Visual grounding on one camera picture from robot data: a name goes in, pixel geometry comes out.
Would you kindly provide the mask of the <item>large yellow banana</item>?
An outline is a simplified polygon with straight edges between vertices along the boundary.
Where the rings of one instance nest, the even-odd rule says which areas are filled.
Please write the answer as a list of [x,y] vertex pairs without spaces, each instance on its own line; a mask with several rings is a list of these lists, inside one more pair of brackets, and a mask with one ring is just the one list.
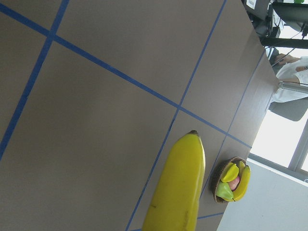
[[204,147],[192,130],[172,146],[141,229],[195,230],[204,175]]

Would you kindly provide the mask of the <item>brown wicker basket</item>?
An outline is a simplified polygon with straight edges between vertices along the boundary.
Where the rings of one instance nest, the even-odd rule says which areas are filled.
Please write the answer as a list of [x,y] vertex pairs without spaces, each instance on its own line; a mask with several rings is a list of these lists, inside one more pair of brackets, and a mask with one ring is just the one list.
[[238,164],[240,161],[242,161],[244,163],[244,165],[246,165],[246,160],[242,159],[241,157],[235,156],[232,157],[230,159],[226,159],[221,161],[219,164],[217,164],[217,166],[215,167],[215,170],[212,174],[212,181],[211,181],[211,191],[214,197],[214,201],[216,203],[227,203],[228,201],[222,199],[221,197],[218,197],[216,192],[218,189],[218,183],[222,177],[222,173],[223,171],[227,168],[227,165],[229,163],[234,163],[234,164]]

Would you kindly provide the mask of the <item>yellow starfruit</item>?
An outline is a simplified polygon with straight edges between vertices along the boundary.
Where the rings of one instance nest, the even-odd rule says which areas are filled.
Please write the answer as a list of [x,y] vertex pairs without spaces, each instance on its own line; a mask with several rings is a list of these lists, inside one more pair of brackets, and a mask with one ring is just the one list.
[[239,174],[239,168],[235,163],[228,163],[227,166],[224,168],[220,180],[222,182],[230,182],[237,178]]

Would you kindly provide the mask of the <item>green pear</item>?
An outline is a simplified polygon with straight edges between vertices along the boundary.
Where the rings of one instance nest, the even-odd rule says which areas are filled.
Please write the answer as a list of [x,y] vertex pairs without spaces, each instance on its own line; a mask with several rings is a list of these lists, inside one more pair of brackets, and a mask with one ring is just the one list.
[[225,198],[228,200],[233,199],[233,192],[229,187],[227,182],[219,182],[216,190],[216,195],[221,198]]

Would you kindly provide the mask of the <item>yellow banana upper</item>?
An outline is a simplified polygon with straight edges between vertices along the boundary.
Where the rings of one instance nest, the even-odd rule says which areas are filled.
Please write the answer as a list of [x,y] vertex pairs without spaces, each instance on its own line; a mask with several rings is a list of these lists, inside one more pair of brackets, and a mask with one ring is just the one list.
[[234,180],[234,184],[233,184],[233,187],[231,189],[232,191],[234,191],[240,183],[242,173],[243,173],[243,170],[245,168],[245,163],[243,161],[239,161],[238,168],[239,168],[239,174],[238,174],[237,178]]

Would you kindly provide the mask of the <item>yellow banana lower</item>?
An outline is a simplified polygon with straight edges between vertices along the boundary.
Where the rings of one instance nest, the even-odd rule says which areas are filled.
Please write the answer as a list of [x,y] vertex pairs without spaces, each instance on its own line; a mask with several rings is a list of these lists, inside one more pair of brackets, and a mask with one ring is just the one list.
[[233,191],[233,198],[232,199],[226,199],[227,202],[233,202],[233,201],[239,201],[243,198],[243,196],[246,193],[248,183],[250,181],[251,176],[251,169],[248,165],[245,166],[242,178],[239,182],[239,185],[235,191]]

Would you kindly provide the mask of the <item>person in white shirt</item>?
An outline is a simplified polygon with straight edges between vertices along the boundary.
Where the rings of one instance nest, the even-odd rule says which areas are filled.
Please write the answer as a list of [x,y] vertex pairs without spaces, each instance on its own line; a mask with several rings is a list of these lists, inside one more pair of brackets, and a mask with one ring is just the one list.
[[[297,58],[290,55],[285,56],[284,54],[279,54],[276,57],[276,61],[278,61],[279,65],[282,65],[282,68],[276,74],[279,81],[296,83],[301,86],[308,83],[307,56]],[[307,96],[307,93],[278,88],[273,95],[272,102],[285,103],[303,99]]]

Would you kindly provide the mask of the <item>black monitor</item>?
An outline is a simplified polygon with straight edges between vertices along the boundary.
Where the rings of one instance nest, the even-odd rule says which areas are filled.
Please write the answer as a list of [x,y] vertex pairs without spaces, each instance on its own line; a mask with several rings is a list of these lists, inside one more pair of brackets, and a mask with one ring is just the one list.
[[299,32],[301,39],[262,38],[261,44],[270,47],[307,49],[308,40],[308,5],[298,3],[273,2],[272,8],[286,26]]

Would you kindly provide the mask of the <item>grey aluminium post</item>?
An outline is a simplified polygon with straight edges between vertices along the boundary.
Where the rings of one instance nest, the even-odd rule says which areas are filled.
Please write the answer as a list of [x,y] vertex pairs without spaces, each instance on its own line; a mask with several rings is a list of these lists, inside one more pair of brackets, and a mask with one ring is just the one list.
[[308,93],[308,87],[307,86],[301,85],[300,83],[296,83],[296,82],[280,81],[278,83],[278,88],[297,91],[297,92],[301,92],[301,93]]

